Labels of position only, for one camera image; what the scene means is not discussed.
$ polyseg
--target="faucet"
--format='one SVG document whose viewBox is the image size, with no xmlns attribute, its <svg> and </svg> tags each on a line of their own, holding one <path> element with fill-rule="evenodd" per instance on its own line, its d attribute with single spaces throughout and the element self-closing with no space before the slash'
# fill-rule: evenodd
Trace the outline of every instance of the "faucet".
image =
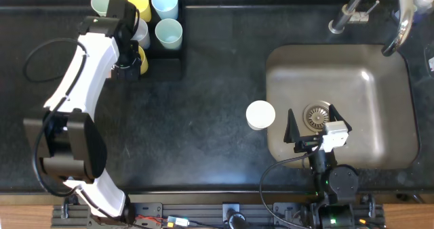
<svg viewBox="0 0 434 229">
<path fill-rule="evenodd" d="M 338 16 L 328 24 L 328 28 L 332 33 L 340 34 L 344 31 L 345 24 L 355 13 L 355 9 L 360 4 L 360 1 L 361 0 L 350 0 L 348 4 L 342 7 Z M 386 44 L 381 49 L 381 53 L 384 56 L 391 56 L 406 41 L 410 29 L 412 28 L 413 15 L 413 0 L 399 0 L 399 25 L 397 35 L 389 44 Z"/>
</svg>

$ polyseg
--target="wooden surface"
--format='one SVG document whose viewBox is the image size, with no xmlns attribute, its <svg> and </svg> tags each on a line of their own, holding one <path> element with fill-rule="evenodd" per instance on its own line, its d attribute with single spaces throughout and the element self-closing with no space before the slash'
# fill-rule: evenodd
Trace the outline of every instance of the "wooden surface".
<svg viewBox="0 0 434 229">
<path fill-rule="evenodd" d="M 0 229 L 49 229 L 52 205 L 2 205 Z M 434 205 L 384 205 L 387 228 L 434 229 Z"/>
</svg>

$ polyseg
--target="sink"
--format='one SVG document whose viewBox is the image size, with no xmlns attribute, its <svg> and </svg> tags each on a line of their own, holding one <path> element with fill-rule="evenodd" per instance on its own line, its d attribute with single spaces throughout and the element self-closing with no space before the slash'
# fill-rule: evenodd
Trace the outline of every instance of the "sink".
<svg viewBox="0 0 434 229">
<path fill-rule="evenodd" d="M 301 136 L 328 121 L 333 104 L 353 128 L 347 144 L 335 149 L 340 164 L 356 168 L 409 167 L 418 154 L 418 136 L 407 66 L 399 54 L 384 57 L 381 45 L 286 45 L 269 56 L 267 102 L 276 119 L 268 145 L 277 161 L 298 157 L 283 142 L 288 109 Z M 302 167 L 302 162 L 288 163 Z"/>
</svg>

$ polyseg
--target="black countertop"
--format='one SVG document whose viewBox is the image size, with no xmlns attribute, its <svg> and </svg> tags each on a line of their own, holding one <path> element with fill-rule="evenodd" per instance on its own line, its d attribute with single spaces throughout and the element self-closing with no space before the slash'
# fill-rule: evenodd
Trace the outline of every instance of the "black countertop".
<svg viewBox="0 0 434 229">
<path fill-rule="evenodd" d="M 90 0 L 0 1 L 0 192 L 41 192 L 22 120 L 59 82 L 26 82 L 22 64 L 48 39 L 76 38 L 79 23 L 94 13 Z M 275 160 L 267 131 L 252 131 L 245 110 L 266 99 L 265 61 L 271 51 L 287 44 L 383 44 L 396 33 L 390 13 L 397 0 L 380 0 L 367 24 L 348 25 L 343 34 L 332 35 L 328 22 L 347 1 L 182 0 L 183 79 L 107 81 L 100 95 L 95 122 L 116 185 L 133 193 L 257 190 L 262 172 Z M 365 0 L 362 9 L 374 1 Z M 425 18 L 399 50 L 408 62 L 418 158 L 407 169 L 359 170 L 362 191 L 434 188 L 429 161 L 434 157 L 434 79 L 425 60 L 425 48 L 434 48 L 433 26 L 434 17 Z M 51 47 L 35 58 L 31 74 L 60 74 L 72 54 L 70 45 Z M 312 181 L 307 169 L 279 167 L 267 178 L 266 189 L 312 192 Z"/>
</svg>

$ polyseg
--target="sink drain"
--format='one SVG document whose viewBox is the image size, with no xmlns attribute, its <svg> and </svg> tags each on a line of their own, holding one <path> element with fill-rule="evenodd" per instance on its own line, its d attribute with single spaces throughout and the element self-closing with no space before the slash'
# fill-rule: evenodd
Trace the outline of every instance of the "sink drain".
<svg viewBox="0 0 434 229">
<path fill-rule="evenodd" d="M 324 101 L 309 104 L 303 112 L 304 124 L 312 131 L 321 131 L 330 121 L 328 106 L 329 104 Z"/>
</svg>

